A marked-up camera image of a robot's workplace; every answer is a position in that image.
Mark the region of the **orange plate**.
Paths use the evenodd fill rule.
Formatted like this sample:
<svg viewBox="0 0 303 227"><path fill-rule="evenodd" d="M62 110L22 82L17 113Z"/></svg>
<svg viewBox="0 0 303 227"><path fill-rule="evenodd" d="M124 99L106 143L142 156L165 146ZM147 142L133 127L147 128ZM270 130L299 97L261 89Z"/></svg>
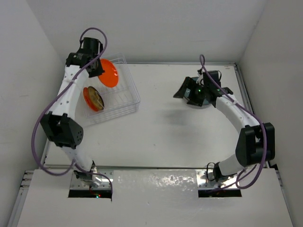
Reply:
<svg viewBox="0 0 303 227"><path fill-rule="evenodd" d="M107 59L101 59L100 63L104 72L98 76L98 79L106 87L116 87L119 82L119 75L116 67Z"/></svg>
<svg viewBox="0 0 303 227"><path fill-rule="evenodd" d="M91 110L98 112L104 109L103 99L94 87L84 87L83 97Z"/></svg>

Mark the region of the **brown yellow patterned plate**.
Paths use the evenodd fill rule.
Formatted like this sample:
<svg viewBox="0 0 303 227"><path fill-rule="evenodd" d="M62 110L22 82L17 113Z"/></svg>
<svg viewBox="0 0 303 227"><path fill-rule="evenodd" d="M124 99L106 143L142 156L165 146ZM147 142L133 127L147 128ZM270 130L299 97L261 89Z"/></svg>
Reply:
<svg viewBox="0 0 303 227"><path fill-rule="evenodd" d="M94 111L101 111L104 109L104 101L99 92L92 86L88 87L88 101L90 107Z"/></svg>

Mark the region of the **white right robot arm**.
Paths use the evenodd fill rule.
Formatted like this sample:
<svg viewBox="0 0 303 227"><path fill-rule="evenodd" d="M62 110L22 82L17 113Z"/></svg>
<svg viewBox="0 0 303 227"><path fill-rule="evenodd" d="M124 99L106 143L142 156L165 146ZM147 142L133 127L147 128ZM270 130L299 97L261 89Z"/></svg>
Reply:
<svg viewBox="0 0 303 227"><path fill-rule="evenodd" d="M198 77L185 77L174 98L186 99L188 105L202 107L212 104L225 115L239 134L235 153L213 168L216 182L262 161L275 158L275 128L271 123L261 125L252 114L237 105L237 99L228 87L221 87L221 73L198 70Z"/></svg>

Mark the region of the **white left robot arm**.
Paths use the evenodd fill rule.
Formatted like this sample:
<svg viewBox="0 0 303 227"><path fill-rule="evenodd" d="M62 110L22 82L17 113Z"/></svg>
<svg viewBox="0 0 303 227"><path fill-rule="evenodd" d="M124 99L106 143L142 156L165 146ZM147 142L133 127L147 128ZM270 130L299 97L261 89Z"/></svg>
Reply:
<svg viewBox="0 0 303 227"><path fill-rule="evenodd" d="M75 113L86 80L103 73L102 51L103 45L98 39L84 37L80 41L78 51L66 59L58 97L40 120L47 138L64 151L75 173L86 181L94 180L94 162L80 146L84 130L75 121Z"/></svg>

